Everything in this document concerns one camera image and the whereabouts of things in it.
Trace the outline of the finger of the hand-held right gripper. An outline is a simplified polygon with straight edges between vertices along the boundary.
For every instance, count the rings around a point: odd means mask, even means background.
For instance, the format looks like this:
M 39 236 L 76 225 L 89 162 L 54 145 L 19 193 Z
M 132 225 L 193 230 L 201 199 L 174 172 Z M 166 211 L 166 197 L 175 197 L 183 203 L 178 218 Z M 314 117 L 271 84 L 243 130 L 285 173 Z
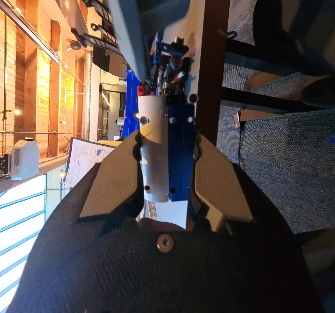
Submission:
M 107 0 L 119 50 L 140 81 L 150 78 L 148 46 L 137 0 Z

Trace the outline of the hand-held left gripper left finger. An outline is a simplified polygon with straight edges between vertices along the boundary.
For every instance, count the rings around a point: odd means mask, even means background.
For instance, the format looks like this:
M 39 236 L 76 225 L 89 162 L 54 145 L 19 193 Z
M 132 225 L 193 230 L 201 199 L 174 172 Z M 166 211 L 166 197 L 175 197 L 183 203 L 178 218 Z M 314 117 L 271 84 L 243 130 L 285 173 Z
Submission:
M 140 136 L 140 131 L 134 131 L 102 160 L 81 218 L 110 215 L 143 193 Z

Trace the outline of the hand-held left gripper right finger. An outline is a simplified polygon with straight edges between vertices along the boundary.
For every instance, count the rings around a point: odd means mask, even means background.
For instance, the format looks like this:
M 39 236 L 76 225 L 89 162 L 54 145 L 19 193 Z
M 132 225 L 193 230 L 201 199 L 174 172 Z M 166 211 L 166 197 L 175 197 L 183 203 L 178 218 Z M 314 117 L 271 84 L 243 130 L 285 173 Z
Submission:
M 207 219 L 214 232 L 228 221 L 252 223 L 253 215 L 232 162 L 200 133 L 195 141 L 191 182 L 194 219 Z

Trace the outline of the toy brick car model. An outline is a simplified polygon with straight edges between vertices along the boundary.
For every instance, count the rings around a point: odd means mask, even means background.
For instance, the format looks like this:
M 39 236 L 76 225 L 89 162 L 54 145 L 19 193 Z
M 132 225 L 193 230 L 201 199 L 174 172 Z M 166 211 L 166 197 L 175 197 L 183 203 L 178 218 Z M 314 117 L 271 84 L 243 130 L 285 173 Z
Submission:
M 146 202 L 186 201 L 190 197 L 196 143 L 197 100 L 186 98 L 190 58 L 181 38 L 166 44 L 160 31 L 184 17 L 190 0 L 95 0 L 113 20 L 116 43 L 97 40 L 125 57 L 140 81 L 134 93 L 136 129 L 101 157 L 69 196 L 87 194 L 78 221 L 137 217 Z

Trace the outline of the black desk leg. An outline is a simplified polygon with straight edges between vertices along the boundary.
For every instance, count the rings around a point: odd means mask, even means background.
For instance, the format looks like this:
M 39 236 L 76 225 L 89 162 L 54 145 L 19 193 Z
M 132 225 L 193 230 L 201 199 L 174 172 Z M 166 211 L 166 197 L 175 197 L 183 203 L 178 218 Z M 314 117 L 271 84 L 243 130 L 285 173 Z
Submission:
M 256 46 L 235 39 L 227 39 L 225 47 L 225 63 L 269 74 L 287 76 L 297 73 L 298 69 L 269 56 Z
M 320 110 L 320 108 L 309 106 L 302 101 L 292 101 L 226 87 L 221 89 L 220 98 L 222 106 L 272 114 L 304 113 Z

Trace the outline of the white illustrated leaflet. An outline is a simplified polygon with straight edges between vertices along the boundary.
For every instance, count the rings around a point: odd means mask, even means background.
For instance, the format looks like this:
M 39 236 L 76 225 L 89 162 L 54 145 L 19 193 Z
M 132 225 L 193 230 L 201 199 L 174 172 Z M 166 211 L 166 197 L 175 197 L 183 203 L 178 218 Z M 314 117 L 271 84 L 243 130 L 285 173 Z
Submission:
M 114 146 L 71 138 L 65 187 L 72 189 L 95 164 L 102 162 L 114 149 Z

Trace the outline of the brown cardboard box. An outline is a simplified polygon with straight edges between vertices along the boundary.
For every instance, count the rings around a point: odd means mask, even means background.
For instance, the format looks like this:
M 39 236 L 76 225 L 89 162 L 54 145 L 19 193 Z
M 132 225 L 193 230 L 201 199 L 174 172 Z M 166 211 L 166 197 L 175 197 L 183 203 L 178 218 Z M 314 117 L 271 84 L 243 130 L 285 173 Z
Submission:
M 252 121 L 262 118 L 270 118 L 277 116 L 278 114 L 266 113 L 255 110 L 242 109 L 234 115 L 234 124 L 236 128 L 241 128 L 243 124 L 247 121 Z

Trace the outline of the blue plastic bin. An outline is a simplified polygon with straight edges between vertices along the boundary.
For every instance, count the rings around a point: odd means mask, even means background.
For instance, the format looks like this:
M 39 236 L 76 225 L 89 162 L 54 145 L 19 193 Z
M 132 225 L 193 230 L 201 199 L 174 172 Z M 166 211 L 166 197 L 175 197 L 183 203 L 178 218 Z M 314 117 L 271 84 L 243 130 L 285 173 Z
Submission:
M 139 130 L 139 120 L 134 118 L 134 113 L 138 111 L 137 88 L 140 80 L 132 71 L 124 71 L 127 75 L 125 118 L 122 130 L 122 137 L 128 137 L 134 131 Z

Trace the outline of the thin metal rod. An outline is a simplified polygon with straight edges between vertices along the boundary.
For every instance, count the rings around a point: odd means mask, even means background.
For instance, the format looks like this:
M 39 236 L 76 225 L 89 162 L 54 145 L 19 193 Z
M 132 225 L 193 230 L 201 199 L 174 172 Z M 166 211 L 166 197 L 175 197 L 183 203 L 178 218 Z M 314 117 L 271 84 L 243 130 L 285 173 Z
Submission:
M 32 132 L 32 131 L 0 131 L 0 134 L 10 134 L 10 135 L 84 135 L 84 133 L 69 133 L 69 132 Z

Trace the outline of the large grid window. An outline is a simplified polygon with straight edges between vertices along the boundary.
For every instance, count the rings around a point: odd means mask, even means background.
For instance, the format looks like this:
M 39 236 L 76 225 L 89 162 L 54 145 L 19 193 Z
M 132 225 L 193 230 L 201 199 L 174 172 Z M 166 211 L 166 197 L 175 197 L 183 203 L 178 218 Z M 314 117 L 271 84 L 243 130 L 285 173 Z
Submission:
M 45 222 L 69 192 L 64 167 L 28 180 L 0 198 L 0 311 L 6 312 Z

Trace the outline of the cardboard piece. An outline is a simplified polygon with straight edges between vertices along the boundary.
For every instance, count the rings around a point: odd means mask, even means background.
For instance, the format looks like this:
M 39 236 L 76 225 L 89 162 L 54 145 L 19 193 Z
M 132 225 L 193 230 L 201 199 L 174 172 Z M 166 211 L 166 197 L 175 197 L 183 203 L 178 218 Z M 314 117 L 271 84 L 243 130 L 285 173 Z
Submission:
M 274 75 L 266 72 L 258 73 L 249 79 L 247 79 L 244 83 L 244 91 L 250 91 L 252 89 L 256 89 L 258 87 L 261 87 L 263 85 L 267 85 L 273 81 L 277 81 L 279 79 L 282 79 L 283 76 Z

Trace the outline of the white wall device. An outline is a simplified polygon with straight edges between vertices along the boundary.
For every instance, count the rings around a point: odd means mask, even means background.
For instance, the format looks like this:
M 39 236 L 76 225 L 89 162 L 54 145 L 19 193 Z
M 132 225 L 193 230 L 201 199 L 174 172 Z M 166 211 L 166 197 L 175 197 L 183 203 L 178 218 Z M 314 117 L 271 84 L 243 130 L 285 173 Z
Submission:
M 8 156 L 8 173 L 12 181 L 23 181 L 39 173 L 40 149 L 30 137 L 15 143 Z

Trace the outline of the ceiling light rail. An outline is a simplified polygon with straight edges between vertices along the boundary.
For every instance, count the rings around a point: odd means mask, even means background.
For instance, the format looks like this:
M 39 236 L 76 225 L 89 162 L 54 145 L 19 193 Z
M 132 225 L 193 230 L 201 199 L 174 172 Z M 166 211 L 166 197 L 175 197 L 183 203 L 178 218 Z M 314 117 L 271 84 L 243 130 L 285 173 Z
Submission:
M 16 10 L 9 0 L 0 0 L 0 9 L 7 15 L 44 53 L 55 63 L 60 62 L 59 55 L 50 47 L 33 26 Z

